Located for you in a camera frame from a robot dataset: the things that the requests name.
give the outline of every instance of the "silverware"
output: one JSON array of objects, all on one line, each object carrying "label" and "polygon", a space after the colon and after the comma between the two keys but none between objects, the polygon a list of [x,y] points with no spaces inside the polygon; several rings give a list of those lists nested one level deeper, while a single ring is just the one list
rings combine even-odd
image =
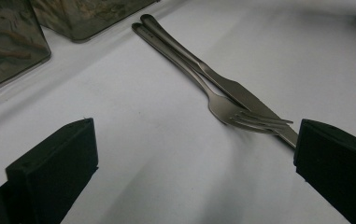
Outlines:
[{"label": "silverware", "polygon": [[155,49],[159,50],[184,73],[193,78],[196,84],[206,93],[209,100],[209,110],[221,122],[247,131],[268,134],[277,134],[275,131],[280,131],[289,127],[286,124],[286,122],[288,122],[287,120],[257,116],[256,114],[249,112],[246,108],[235,105],[228,98],[219,96],[208,87],[204,80],[201,79],[180,56],[146,27],[140,23],[134,23],[132,28],[135,33],[145,39]]},{"label": "silverware", "polygon": [[[164,43],[177,52],[186,61],[187,64],[197,73],[206,77],[209,81],[219,87],[226,95],[231,97],[239,105],[244,106],[249,111],[269,117],[272,119],[280,119],[270,108],[268,108],[255,95],[244,88],[239,83],[222,77],[213,71],[206,63],[201,61],[182,45],[177,42],[151,15],[145,14],[140,20],[143,24],[155,35],[157,35]],[[278,135],[293,148],[296,147],[297,133],[288,127],[283,130],[276,130]]]}]

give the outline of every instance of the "stainless steel fork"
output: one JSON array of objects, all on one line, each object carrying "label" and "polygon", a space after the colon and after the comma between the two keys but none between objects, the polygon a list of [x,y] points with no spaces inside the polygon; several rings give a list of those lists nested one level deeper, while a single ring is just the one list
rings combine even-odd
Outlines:
[{"label": "stainless steel fork", "polygon": [[155,49],[160,51],[167,59],[173,62],[184,73],[195,80],[202,90],[206,93],[209,100],[209,110],[221,122],[235,126],[240,129],[256,133],[277,134],[276,131],[289,127],[287,120],[271,119],[268,117],[258,116],[246,108],[235,105],[226,97],[219,96],[201,79],[198,74],[173,50],[171,50],[163,41],[156,37],[141,23],[134,23],[133,30],[144,40],[146,40]]}]

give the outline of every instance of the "table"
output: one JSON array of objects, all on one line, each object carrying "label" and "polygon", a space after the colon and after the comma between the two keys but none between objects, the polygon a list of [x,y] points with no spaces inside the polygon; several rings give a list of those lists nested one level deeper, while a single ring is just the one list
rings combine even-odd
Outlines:
[{"label": "table", "polygon": [[356,136],[356,1],[163,0],[0,89],[4,169],[66,123],[93,118],[99,170],[63,223],[347,223],[276,137],[225,126],[199,88],[131,30],[149,13],[299,131]]}]

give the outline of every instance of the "knife handle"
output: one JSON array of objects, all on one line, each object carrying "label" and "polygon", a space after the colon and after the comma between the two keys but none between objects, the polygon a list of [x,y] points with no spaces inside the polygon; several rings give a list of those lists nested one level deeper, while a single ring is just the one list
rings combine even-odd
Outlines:
[{"label": "knife handle", "polygon": [[172,37],[164,28],[157,22],[153,16],[145,14],[140,17],[142,23],[148,28],[152,33],[157,35],[165,44],[171,46],[178,54],[180,54],[195,71],[200,72],[201,68],[199,63],[202,61],[192,54],[189,50],[184,48],[177,40]]},{"label": "knife handle", "polygon": [[147,27],[137,22],[132,24],[132,29],[137,35],[142,37],[152,47],[162,53],[165,58],[169,59],[169,61],[180,68],[181,71],[183,71],[187,76],[191,77],[192,80],[195,81],[195,84],[197,84],[208,96],[209,94],[212,94],[212,89],[210,89],[205,81],[195,73],[189,64],[186,63],[186,61],[184,61],[178,54],[176,54],[175,51],[170,49],[161,39],[148,30]]}]

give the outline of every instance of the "white table surface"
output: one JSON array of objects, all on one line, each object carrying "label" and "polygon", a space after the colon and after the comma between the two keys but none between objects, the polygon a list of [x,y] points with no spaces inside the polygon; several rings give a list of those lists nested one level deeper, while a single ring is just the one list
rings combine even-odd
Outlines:
[{"label": "white table surface", "polygon": [[0,89],[4,169],[69,122],[93,118],[99,170],[63,223],[346,223],[276,137],[221,124],[196,85],[131,30],[152,14],[213,69],[299,131],[356,136],[356,0],[163,0]]}]

